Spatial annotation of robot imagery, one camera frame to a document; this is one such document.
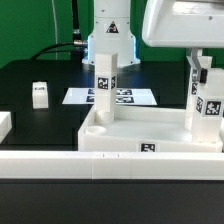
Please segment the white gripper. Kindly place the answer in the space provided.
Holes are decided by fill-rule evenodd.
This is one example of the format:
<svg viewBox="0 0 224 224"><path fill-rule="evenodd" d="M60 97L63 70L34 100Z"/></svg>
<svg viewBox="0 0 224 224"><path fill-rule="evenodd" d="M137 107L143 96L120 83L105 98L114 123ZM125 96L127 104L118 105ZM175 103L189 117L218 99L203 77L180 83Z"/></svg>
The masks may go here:
<svg viewBox="0 0 224 224"><path fill-rule="evenodd" d="M189 48L190 81L205 84L201 48L224 48L224 0L148 0L142 39L151 47Z"/></svg>

